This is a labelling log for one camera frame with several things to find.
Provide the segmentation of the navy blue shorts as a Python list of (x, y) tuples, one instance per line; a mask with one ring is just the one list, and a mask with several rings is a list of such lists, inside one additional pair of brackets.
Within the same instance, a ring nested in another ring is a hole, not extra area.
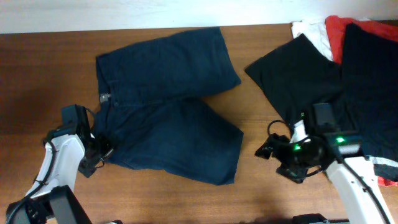
[(94, 135), (110, 163), (164, 170), (213, 185), (234, 182), (243, 132), (204, 101), (238, 86), (221, 30), (188, 30), (96, 58)]

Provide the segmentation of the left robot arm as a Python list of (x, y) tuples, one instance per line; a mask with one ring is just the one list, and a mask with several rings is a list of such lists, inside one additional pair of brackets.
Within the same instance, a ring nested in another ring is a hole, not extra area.
[(80, 105), (62, 108), (62, 125), (44, 137), (45, 157), (33, 185), (9, 204), (6, 223), (90, 223), (73, 193), (76, 175), (90, 177), (113, 151), (103, 138), (93, 136), (90, 113)]

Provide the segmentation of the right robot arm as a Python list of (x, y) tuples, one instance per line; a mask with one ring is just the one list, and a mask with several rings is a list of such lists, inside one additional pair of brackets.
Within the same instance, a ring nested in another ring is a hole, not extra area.
[(342, 131), (330, 104), (314, 104), (301, 112), (290, 136), (269, 133), (255, 155), (276, 158), (276, 172), (301, 184), (325, 173), (338, 191), (347, 213), (345, 223), (393, 223), (379, 189), (374, 164), (363, 154), (363, 139), (355, 131)]

